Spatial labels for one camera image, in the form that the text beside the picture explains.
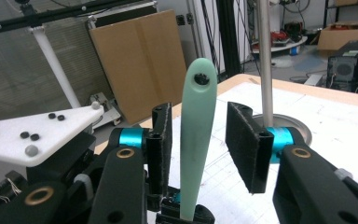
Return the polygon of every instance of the teal joint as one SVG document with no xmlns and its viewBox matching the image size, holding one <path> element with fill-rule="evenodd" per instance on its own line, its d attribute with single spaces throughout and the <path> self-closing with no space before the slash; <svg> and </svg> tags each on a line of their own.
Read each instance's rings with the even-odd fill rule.
<svg viewBox="0 0 358 224">
<path fill-rule="evenodd" d="M 174 203 L 180 203 L 180 193 L 173 194 L 172 200 Z"/>
<path fill-rule="evenodd" d="M 293 136 L 287 128 L 267 127 L 267 130 L 274 134 L 274 143 L 272 145 L 271 163 L 279 163 L 282 150 L 287 145 L 294 143 Z"/>
<path fill-rule="evenodd" d="M 121 131 L 118 141 L 120 146 L 142 148 L 142 138 L 144 129 L 142 128 L 126 128 Z"/>
</svg>

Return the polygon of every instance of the computer tower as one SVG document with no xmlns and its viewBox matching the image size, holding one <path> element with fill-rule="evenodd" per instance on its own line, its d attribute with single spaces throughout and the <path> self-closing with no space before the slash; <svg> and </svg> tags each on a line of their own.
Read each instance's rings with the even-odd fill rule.
<svg viewBox="0 0 358 224">
<path fill-rule="evenodd" d="M 328 58 L 326 88 L 358 92 L 358 40 Z"/>
</svg>

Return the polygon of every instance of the light green spatula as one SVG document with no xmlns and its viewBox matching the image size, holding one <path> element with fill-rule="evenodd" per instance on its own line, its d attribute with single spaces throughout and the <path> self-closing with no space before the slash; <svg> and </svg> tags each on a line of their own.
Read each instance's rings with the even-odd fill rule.
<svg viewBox="0 0 358 224">
<path fill-rule="evenodd" d="M 187 70 L 182 98 L 180 218 L 192 221 L 211 139 L 217 75 L 208 59 L 197 59 Z"/>
</svg>

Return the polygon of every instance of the black cable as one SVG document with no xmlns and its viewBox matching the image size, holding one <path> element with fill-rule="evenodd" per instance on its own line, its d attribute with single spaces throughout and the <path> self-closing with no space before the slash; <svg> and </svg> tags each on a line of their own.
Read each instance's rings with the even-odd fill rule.
<svg viewBox="0 0 358 224">
<path fill-rule="evenodd" d="M 297 9 L 298 9 L 298 13 L 301 16 L 301 19 L 303 20 L 303 26 L 301 27 L 301 30 L 305 30 L 305 21 L 304 21 L 304 17 L 302 16 L 302 13 L 300 11 L 300 8 L 298 7 L 298 5 L 296 5 Z"/>
<path fill-rule="evenodd" d="M 253 15 L 254 15 L 254 12 L 255 12 L 255 8 L 254 6 L 251 6 L 251 4 L 249 3 L 250 0 L 244 0 L 246 1 L 246 3 L 248 4 L 248 24 L 249 24 L 249 29 L 250 30 L 254 30 L 255 29 L 255 24 L 254 23 L 251 23 L 250 21 L 253 20 Z"/>
<path fill-rule="evenodd" d="M 209 23 L 208 11 L 207 11 L 207 8 L 205 5 L 205 0 L 201 0 L 201 7 L 202 7 L 202 13 L 204 16 L 205 28 L 206 28 L 206 32 L 207 32 L 209 47 L 211 49 L 212 61 L 213 61 L 214 66 L 216 66 L 218 73 L 220 73 L 220 64 L 217 61 L 216 50 L 214 48 L 214 42 L 213 42 L 212 29 L 211 29 L 211 24 Z"/>
<path fill-rule="evenodd" d="M 55 1 L 55 0 L 50 0 L 50 2 L 53 2 L 53 3 L 55 3 L 55 4 L 59 5 L 59 6 L 62 6 L 62 7 L 69 7 L 69 6 L 64 5 L 64 4 L 62 4 L 62 3 L 59 3 L 59 2 L 57 2 L 57 1 Z"/>
<path fill-rule="evenodd" d="M 282 24 L 281 24 L 281 29 L 284 29 L 284 13 L 286 12 L 286 7 L 283 8 L 283 16 L 282 16 Z"/>
<path fill-rule="evenodd" d="M 94 16 L 94 15 L 98 15 L 98 14 L 104 13 L 105 11 L 109 11 L 110 9 L 112 9 L 112 8 L 107 8 L 107 9 L 104 9 L 104 10 L 101 10 L 101 11 L 98 11 L 98 12 L 94 12 L 94 13 L 90 13 L 90 14 L 84 14 L 84 15 L 79 15 L 79 16 L 76 16 L 76 17 L 77 17 L 77 18 L 80 18 L 80 17 Z"/>
<path fill-rule="evenodd" d="M 246 0 L 243 0 L 243 6 L 244 7 L 246 6 L 245 1 Z M 245 61 L 246 61 L 246 36 L 243 37 L 243 67 L 242 67 L 242 72 L 243 73 L 245 73 Z"/>
<path fill-rule="evenodd" d="M 214 43 L 214 34 L 216 33 L 216 19 L 214 17 L 214 1 L 212 1 L 212 13 L 213 13 L 213 43 Z"/>
<path fill-rule="evenodd" d="M 241 12 L 241 8 L 240 8 L 240 4 L 237 1 L 237 6 L 238 6 L 238 12 L 237 12 L 237 44 L 238 44 L 238 48 L 237 48 L 237 54 L 238 54 L 238 58 L 240 59 L 240 64 L 241 64 L 241 57 L 240 57 L 240 12 Z"/>
<path fill-rule="evenodd" d="M 219 43 L 219 59 L 218 59 L 218 62 L 219 62 L 219 70 L 218 70 L 218 72 L 220 73 L 220 63 L 222 62 L 222 48 L 221 48 L 221 44 L 220 44 L 220 42 L 222 41 L 221 40 L 221 35 L 219 35 L 219 41 L 217 41 L 217 43 Z"/>
<path fill-rule="evenodd" d="M 299 10 L 299 12 L 305 11 L 309 6 L 310 6 L 310 0 L 308 0 L 307 4 L 304 6 L 304 8 L 302 8 L 301 10 Z M 283 7 L 286 8 L 286 10 L 287 10 L 288 12 L 291 12 L 291 13 L 299 13 L 299 12 L 296 11 L 296 10 L 289 9 L 286 5 L 283 5 Z"/>
<path fill-rule="evenodd" d="M 255 53 L 253 52 L 253 49 L 252 49 L 252 42 L 251 42 L 251 39 L 249 38 L 248 31 L 246 30 L 245 20 L 243 19 L 242 13 L 241 13 L 241 21 L 242 21 L 242 25 L 243 25 L 243 29 L 244 29 L 244 31 L 245 31 L 246 37 L 247 37 L 247 39 L 248 39 L 249 49 L 250 49 L 250 51 L 251 51 L 251 53 L 252 53 L 252 56 L 253 56 L 254 59 L 255 59 Z M 257 68 L 258 75 L 260 75 L 261 73 L 260 73 L 260 69 L 259 69 L 259 67 L 258 67 L 258 64 L 257 64 L 256 59 L 255 59 L 255 67 Z"/>
</svg>

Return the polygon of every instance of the black bolt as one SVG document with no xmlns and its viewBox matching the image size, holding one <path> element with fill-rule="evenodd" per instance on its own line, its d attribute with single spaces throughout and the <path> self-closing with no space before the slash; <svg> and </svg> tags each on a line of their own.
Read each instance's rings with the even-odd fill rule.
<svg viewBox="0 0 358 224">
<path fill-rule="evenodd" d="M 33 135 L 31 135 L 31 140 L 33 140 L 33 141 L 37 141 L 37 140 L 39 140 L 39 134 L 37 134 L 37 133 L 34 133 Z"/>
<path fill-rule="evenodd" d="M 64 116 L 64 115 L 59 115 L 59 116 L 57 117 L 57 119 L 58 119 L 59 121 L 65 120 L 65 116 Z"/>
<path fill-rule="evenodd" d="M 29 137 L 30 136 L 30 134 L 28 133 L 28 132 L 22 132 L 21 134 L 20 134 L 20 137 L 21 138 L 27 138 L 27 137 Z"/>
<path fill-rule="evenodd" d="M 201 86 L 205 86 L 209 83 L 209 78 L 202 73 L 198 73 L 194 76 L 194 80 L 196 81 L 197 84 L 201 85 Z"/>
<path fill-rule="evenodd" d="M 36 146 L 29 145 L 28 147 L 25 148 L 25 155 L 27 155 L 29 157 L 34 157 L 37 155 L 38 151 L 39 151 L 39 149 Z"/>
<path fill-rule="evenodd" d="M 56 117 L 56 116 L 55 116 L 54 113 L 49 113 L 49 114 L 48 114 L 48 118 L 49 118 L 49 119 L 55 119 L 55 117 Z"/>
</svg>

